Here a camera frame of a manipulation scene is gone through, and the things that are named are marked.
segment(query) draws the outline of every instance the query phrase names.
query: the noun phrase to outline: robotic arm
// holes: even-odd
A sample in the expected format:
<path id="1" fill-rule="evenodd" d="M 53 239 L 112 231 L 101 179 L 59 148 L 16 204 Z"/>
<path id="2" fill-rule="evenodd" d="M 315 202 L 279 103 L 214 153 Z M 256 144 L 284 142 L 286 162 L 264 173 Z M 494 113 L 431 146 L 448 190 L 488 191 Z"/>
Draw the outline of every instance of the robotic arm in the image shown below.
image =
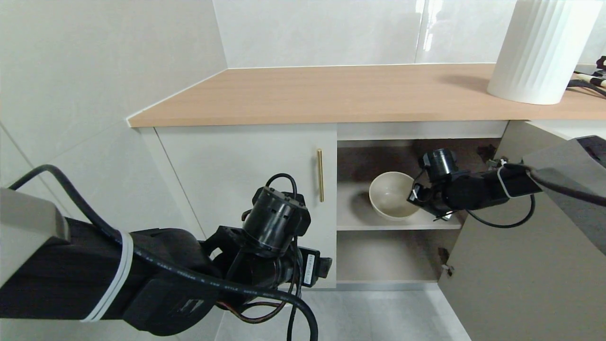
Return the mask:
<path id="1" fill-rule="evenodd" d="M 408 200 L 437 218 L 454 211 L 487 208 L 509 199 L 545 192 L 606 255 L 606 141 L 599 137 L 570 140 L 524 157 L 525 164 L 503 164 L 496 170 L 459 170 L 456 156 L 438 149 L 419 160 L 430 187 L 415 184 Z M 49 171 L 91 223 L 63 217 L 48 201 L 15 192 L 37 174 Z M 291 180 L 292 192 L 270 187 L 277 177 Z M 291 293 L 297 285 L 313 286 L 326 277 L 330 258 L 299 248 L 311 218 L 304 197 L 287 174 L 272 177 L 242 215 L 243 228 L 220 226 L 206 241 L 180 229 L 150 229 L 122 234 L 108 225 L 54 166 L 33 169 L 9 189 L 1 189 L 0 317 L 82 320 L 109 291 L 116 268 L 131 248 L 130 271 L 121 289 L 104 304 L 99 319 L 123 319 L 159 336 L 177 334 L 200 321 L 217 305 L 248 323 L 261 323 L 284 307 L 299 309 L 318 339 L 318 324 L 309 308 Z M 126 247 L 125 240 L 133 244 Z M 211 258 L 215 251 L 219 255 Z M 291 283 L 289 292 L 278 290 Z M 275 302 L 253 302 L 257 297 Z M 273 313 L 249 319 L 251 306 L 268 305 Z"/>
<path id="2" fill-rule="evenodd" d="M 415 183 L 408 201 L 436 218 L 465 210 L 489 226 L 514 228 L 533 215 L 534 194 L 545 192 L 606 255 L 606 140 L 597 136 L 573 139 L 526 155 L 523 162 L 503 160 L 497 169 L 472 173 L 459 170 L 456 155 L 448 149 L 434 150 L 419 159 L 431 186 Z M 530 209 L 517 223 L 496 225 L 473 213 L 524 195 L 530 195 Z"/>
<path id="3" fill-rule="evenodd" d="M 65 218 L 51 202 L 15 192 L 43 171 L 56 177 L 91 223 Z M 279 177 L 291 181 L 292 192 L 270 187 Z M 88 320 L 100 299 L 111 293 L 128 249 L 125 234 L 97 215 L 54 166 L 33 169 L 0 194 L 0 317 Z M 245 322 L 261 323 L 289 302 L 291 320 L 295 308 L 300 309 L 310 339 L 317 340 L 316 320 L 300 290 L 326 278 L 332 259 L 297 245 L 311 223 L 304 197 L 291 176 L 277 174 L 256 191 L 252 203 L 242 215 L 242 228 L 220 226 L 206 241 L 182 229 L 127 234 L 135 257 L 130 255 L 123 284 L 96 319 L 122 319 L 139 330 L 169 336 L 196 324 L 215 305 Z M 288 292 L 278 290 L 283 283 L 291 283 Z M 297 296 L 291 293 L 294 285 Z M 281 303 L 251 303 L 257 297 Z M 275 310 L 246 317 L 244 311 L 256 305 Z"/>

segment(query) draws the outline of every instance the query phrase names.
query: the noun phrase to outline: wooden countertop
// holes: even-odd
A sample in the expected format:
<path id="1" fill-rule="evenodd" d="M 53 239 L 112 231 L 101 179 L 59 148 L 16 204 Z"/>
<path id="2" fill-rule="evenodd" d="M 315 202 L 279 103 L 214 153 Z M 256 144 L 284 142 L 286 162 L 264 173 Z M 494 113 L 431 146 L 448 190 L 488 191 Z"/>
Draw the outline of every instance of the wooden countertop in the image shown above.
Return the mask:
<path id="1" fill-rule="evenodd" d="M 226 70 L 129 119 L 132 127 L 459 120 L 604 120 L 606 100 L 553 106 L 486 93 L 494 64 Z"/>

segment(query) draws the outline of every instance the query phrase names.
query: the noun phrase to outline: open cabinet door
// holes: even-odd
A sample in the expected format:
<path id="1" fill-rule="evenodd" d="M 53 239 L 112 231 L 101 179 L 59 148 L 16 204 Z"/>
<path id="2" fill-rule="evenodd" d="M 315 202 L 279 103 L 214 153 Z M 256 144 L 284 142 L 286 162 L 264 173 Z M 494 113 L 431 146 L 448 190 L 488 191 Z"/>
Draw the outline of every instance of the open cabinet door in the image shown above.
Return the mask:
<path id="1" fill-rule="evenodd" d="M 563 141 L 512 121 L 497 157 L 519 162 Z M 529 207 L 528 197 L 517 198 L 478 215 L 507 224 Z M 469 217 L 447 264 L 452 275 L 442 273 L 438 284 L 472 341 L 606 340 L 606 257 L 543 193 L 518 228 Z"/>

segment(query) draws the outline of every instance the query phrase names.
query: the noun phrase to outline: cabinet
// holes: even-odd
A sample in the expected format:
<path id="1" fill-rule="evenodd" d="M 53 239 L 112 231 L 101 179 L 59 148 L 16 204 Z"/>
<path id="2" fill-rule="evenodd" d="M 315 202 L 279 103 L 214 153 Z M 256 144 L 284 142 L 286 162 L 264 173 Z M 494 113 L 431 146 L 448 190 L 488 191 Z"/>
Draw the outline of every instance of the cabinet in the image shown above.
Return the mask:
<path id="1" fill-rule="evenodd" d="M 336 126 L 159 127 L 158 137 L 204 234 L 218 226 L 242 226 L 257 188 L 277 173 L 292 175 L 305 196 L 311 225 L 299 244 L 333 259 L 317 288 L 336 284 Z M 318 149 L 322 150 L 324 202 L 320 202 Z M 278 190 L 290 182 L 277 179 Z"/>
<path id="2" fill-rule="evenodd" d="M 563 139 L 512 121 L 497 155 L 519 161 Z M 528 198 L 487 208 L 495 223 L 528 212 Z M 606 257 L 545 195 L 534 216 L 514 229 L 463 225 L 439 287 L 473 341 L 606 340 Z"/>
<path id="3" fill-rule="evenodd" d="M 251 208 L 255 190 L 275 173 L 292 174 L 312 219 L 301 245 L 333 258 L 330 275 L 318 281 L 318 288 L 401 289 L 438 283 L 473 341 L 606 339 L 606 257 L 547 196 L 537 194 L 529 222 L 507 230 L 465 215 L 433 221 L 424 211 L 393 223 L 378 219 L 364 196 L 382 172 L 416 176 L 416 159 L 425 151 L 453 149 L 461 169 L 477 172 L 486 167 L 478 147 L 492 144 L 498 147 L 497 157 L 519 161 L 563 142 L 561 134 L 524 121 L 511 121 L 502 135 L 495 130 L 474 138 L 465 138 L 464 129 L 446 135 L 453 127 L 413 129 L 411 134 L 376 127 L 389 134 L 337 124 L 156 131 L 206 236 L 219 225 L 241 226 L 240 216 Z M 360 136 L 360 129 L 368 135 Z M 447 139 L 437 140 L 442 134 Z M 318 149 L 324 202 L 319 200 Z M 273 186 L 290 189 L 282 180 Z M 511 223 L 528 212 L 528 205 L 528 198 L 518 198 L 478 215 Z M 452 275 L 443 272 L 438 248 L 450 251 Z"/>

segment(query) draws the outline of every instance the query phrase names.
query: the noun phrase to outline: tiled wall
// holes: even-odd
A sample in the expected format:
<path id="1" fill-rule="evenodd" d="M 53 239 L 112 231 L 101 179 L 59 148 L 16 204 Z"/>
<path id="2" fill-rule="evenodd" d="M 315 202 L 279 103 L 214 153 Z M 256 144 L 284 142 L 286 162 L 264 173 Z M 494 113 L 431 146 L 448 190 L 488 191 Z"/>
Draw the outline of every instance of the tiled wall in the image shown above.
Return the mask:
<path id="1" fill-rule="evenodd" d="M 515 0 L 214 0 L 229 68 L 496 62 Z M 579 62 L 606 53 L 606 6 Z"/>
<path id="2" fill-rule="evenodd" d="M 113 226 L 187 226 L 125 118 L 226 68 L 211 0 L 0 1 L 0 186 L 59 166 Z M 23 191 L 85 220 L 50 176 Z M 2 340 L 213 340 L 222 311 L 176 337 L 124 322 L 1 320 Z"/>

